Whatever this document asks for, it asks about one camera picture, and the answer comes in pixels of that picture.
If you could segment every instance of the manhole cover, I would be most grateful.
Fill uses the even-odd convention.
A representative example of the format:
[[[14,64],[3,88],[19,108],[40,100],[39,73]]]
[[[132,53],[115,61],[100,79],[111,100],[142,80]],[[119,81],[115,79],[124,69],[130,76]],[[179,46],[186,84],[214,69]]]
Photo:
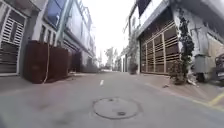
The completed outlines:
[[[94,112],[108,119],[126,119],[138,114],[138,104],[121,98],[106,98],[94,103]]]

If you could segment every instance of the motorcycle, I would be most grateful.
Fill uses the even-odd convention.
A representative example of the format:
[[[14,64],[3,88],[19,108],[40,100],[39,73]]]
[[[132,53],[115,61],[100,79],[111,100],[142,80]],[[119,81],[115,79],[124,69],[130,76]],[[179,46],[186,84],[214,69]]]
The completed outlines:
[[[220,82],[224,83],[224,54],[216,57],[216,75]]]

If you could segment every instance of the alley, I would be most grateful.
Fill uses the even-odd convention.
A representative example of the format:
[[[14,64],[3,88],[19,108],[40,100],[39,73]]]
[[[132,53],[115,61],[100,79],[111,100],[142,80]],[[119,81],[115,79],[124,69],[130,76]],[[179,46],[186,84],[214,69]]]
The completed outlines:
[[[224,113],[145,84],[138,75],[105,73],[0,94],[1,128],[221,128]],[[102,118],[93,103],[119,97],[137,115]]]

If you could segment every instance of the door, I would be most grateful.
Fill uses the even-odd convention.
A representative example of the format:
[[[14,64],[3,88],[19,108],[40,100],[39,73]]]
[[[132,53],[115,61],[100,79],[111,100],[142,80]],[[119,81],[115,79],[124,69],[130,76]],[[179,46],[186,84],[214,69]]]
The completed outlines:
[[[0,35],[0,75],[17,75],[26,17],[6,5]]]

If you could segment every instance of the building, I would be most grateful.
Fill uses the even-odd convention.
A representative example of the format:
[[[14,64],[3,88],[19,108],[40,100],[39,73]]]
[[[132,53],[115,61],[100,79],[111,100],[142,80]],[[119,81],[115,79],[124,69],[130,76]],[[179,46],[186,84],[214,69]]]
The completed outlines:
[[[73,49],[78,44],[77,50],[82,56],[77,57],[82,57],[82,64],[87,64],[89,58],[95,57],[95,40],[89,34],[91,20],[83,18],[83,13],[88,11],[82,12],[80,8],[76,0],[0,0],[0,76],[23,73],[25,48],[30,40],[54,47],[64,47],[69,42]],[[78,36],[70,41],[68,30]]]
[[[63,47],[73,56],[73,70],[92,72],[96,68],[95,35],[89,9],[80,0],[69,0],[71,8],[67,12]]]
[[[0,76],[21,73],[25,45],[46,4],[47,0],[0,0]]]
[[[224,18],[211,0],[136,0],[129,15],[129,36],[137,31],[141,73],[168,74],[180,59],[179,8],[189,20],[196,73],[209,73],[224,52]]]

